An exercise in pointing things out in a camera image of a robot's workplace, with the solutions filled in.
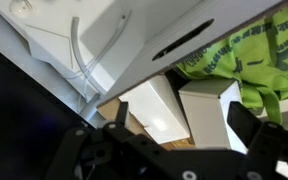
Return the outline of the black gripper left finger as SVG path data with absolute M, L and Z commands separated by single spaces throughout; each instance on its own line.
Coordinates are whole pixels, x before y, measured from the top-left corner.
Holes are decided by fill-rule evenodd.
M 128 108 L 129 108 L 129 103 L 128 102 L 121 102 L 119 105 L 119 109 L 117 111 L 117 116 L 116 116 L 116 122 L 125 125 L 126 121 L 128 119 Z

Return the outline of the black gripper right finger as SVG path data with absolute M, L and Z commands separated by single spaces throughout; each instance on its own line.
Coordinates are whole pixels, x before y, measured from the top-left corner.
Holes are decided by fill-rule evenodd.
M 255 115 L 237 101 L 229 105 L 227 123 L 246 147 L 251 144 L 262 124 Z

